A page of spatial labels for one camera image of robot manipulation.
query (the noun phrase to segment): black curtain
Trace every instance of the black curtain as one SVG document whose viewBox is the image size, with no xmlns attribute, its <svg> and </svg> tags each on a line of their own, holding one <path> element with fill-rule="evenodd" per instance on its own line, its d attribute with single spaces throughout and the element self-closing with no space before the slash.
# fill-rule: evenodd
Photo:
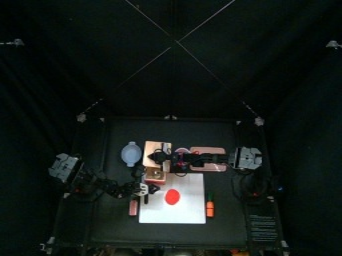
<svg viewBox="0 0 342 256">
<path fill-rule="evenodd" d="M 342 52 L 330 54 L 277 106 L 267 136 L 285 195 L 281 215 L 294 255 L 341 255 Z"/>
<path fill-rule="evenodd" d="M 0 254 L 38 255 L 52 232 L 59 196 L 48 167 L 55 155 L 71 150 L 76 117 L 27 52 L 0 51 Z"/>
<path fill-rule="evenodd" d="M 231 82 L 229 90 L 179 48 L 177 77 L 167 52 L 167 58 L 116 90 L 174 46 L 124 1 L 4 2 L 0 40 L 22 38 L 26 46 L 0 47 L 0 254 L 35 255 L 51 235 L 59 193 L 47 168 L 58 153 L 70 152 L 76 115 L 94 102 L 107 99 L 92 110 L 100 115 L 163 116 L 175 111 L 191 117 L 251 117 L 231 89 L 266 114 L 273 166 L 286 189 L 281 214 L 289 245 L 295 255 L 341 254 L 342 54 L 322 48 L 341 38 L 340 2 L 287 1 L 283 9 L 277 1 L 265 6 L 237 1 L 234 11 L 218 16 L 219 23 L 209 23 L 209 30 L 185 41 L 215 74 Z M 135 4 L 167 31 L 178 22 L 183 27 L 174 33 L 182 36 L 227 3 L 213 2 L 194 8 L 195 2 L 179 1 L 178 20 L 170 16 L 175 10 L 170 1 Z M 274 24 L 270 15 L 281 17 Z M 158 96 L 166 91 L 170 104 Z"/>
</svg>

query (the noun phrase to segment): table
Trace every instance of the table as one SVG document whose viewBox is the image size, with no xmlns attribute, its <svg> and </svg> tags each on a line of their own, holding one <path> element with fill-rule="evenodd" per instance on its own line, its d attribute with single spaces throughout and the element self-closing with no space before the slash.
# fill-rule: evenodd
<svg viewBox="0 0 342 256">
<path fill-rule="evenodd" d="M 122 148 L 135 141 L 143 149 L 147 140 L 171 142 L 173 149 L 206 146 L 233 152 L 238 146 L 246 146 L 267 152 L 262 130 L 251 120 L 237 123 L 231 120 L 170 121 L 115 117 L 106 118 L 104 122 L 94 119 L 79 124 L 72 152 L 82 154 L 87 166 L 102 170 L 110 179 L 123 184 L 131 181 L 131 175 L 120 158 Z M 267 154 L 265 157 L 262 171 L 269 173 Z M 207 218 L 206 224 L 139 223 L 138 216 L 128 216 L 130 199 L 115 199 L 107 194 L 88 204 L 62 199 L 54 232 L 56 244 L 76 244 L 80 247 L 87 244 L 126 248 L 246 249 L 246 208 L 234 197 L 233 175 L 231 168 L 226 172 L 203 172 L 205 190 L 215 194 L 215 217 Z"/>
</svg>

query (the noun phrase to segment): black tabletop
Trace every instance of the black tabletop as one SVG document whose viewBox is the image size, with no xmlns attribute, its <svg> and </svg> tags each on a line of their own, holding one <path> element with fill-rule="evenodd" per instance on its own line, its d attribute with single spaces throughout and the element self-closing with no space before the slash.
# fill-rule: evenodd
<svg viewBox="0 0 342 256">
<path fill-rule="evenodd" d="M 100 125 L 90 127 L 88 132 L 83 131 L 76 137 L 74 150 L 86 152 L 86 164 L 94 165 L 94 168 L 102 167 L 107 177 L 115 179 L 119 184 L 132 180 L 131 170 L 120 158 L 122 149 L 130 141 L 135 141 L 142 150 L 146 141 L 165 141 L 173 143 L 173 149 L 193 146 L 221 147 L 227 153 L 233 152 L 237 146 L 242 146 L 245 138 L 245 146 L 259 144 L 259 141 L 255 141 L 255 138 L 259 140 L 258 133 L 257 137 L 250 136 L 249 131 L 254 131 L 255 127 L 247 125 L 243 134 L 239 133 L 239 129 L 245 129 L 245 126 L 237 126 L 237 123 L 230 121 L 111 118 Z M 103 143 L 94 138 L 96 136 L 103 136 Z M 94 160 L 95 150 L 99 161 Z M 245 248 L 245 212 L 233 194 L 233 175 L 234 171 L 230 168 L 226 172 L 203 172 L 205 191 L 215 194 L 215 216 L 207 218 L 206 224 L 139 223 L 139 216 L 128 215 L 130 198 L 115 199 L 103 194 L 95 202 L 90 242 L 139 247 Z"/>
</svg>

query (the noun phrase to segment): metal rod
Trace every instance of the metal rod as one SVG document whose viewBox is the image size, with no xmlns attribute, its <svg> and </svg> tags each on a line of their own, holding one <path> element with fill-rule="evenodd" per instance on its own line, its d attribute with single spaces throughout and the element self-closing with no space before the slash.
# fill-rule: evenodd
<svg viewBox="0 0 342 256">
<path fill-rule="evenodd" d="M 182 42 L 233 3 L 235 0 L 230 1 L 179 40 Z"/>
<path fill-rule="evenodd" d="M 115 87 L 115 90 L 118 90 L 131 79 L 132 77 L 147 67 L 150 66 L 150 64 L 171 49 L 171 47 L 169 47 L 151 61 L 147 62 L 147 64 L 139 68 L 135 73 Z"/>
<path fill-rule="evenodd" d="M 242 103 L 242 105 L 250 110 L 250 112 L 254 114 L 255 117 L 259 117 L 258 113 L 253 110 L 250 105 L 237 96 L 235 93 L 233 93 L 231 89 L 226 85 L 226 83 L 221 80 L 221 78 L 215 75 L 215 73 L 209 69 L 209 67 L 199 61 L 199 59 L 195 57 L 195 55 L 189 51 L 189 49 L 181 44 L 179 41 L 177 41 L 177 44 L 182 47 L 182 49 L 187 52 L 187 54 L 194 58 L 194 60 L 198 62 L 198 64 L 206 69 L 206 71 L 211 74 L 211 76 L 215 78 L 215 80 L 219 82 L 219 84 L 229 90 L 230 94 L 237 98 L 237 100 Z"/>
<path fill-rule="evenodd" d="M 139 8 L 128 1 L 128 0 L 124 0 L 132 7 L 134 9 L 150 20 L 150 22 L 163 31 L 163 33 L 167 35 L 167 36 L 171 36 L 169 34 L 169 32 L 156 24 L 156 22 L 139 10 Z"/>
</svg>

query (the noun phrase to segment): orange object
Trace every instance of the orange object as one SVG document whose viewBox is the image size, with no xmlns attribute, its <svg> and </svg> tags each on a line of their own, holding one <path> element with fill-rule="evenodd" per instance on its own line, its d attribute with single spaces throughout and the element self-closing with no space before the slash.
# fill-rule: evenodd
<svg viewBox="0 0 342 256">
<path fill-rule="evenodd" d="M 207 201 L 207 217 L 214 217 L 214 202 Z"/>
</svg>

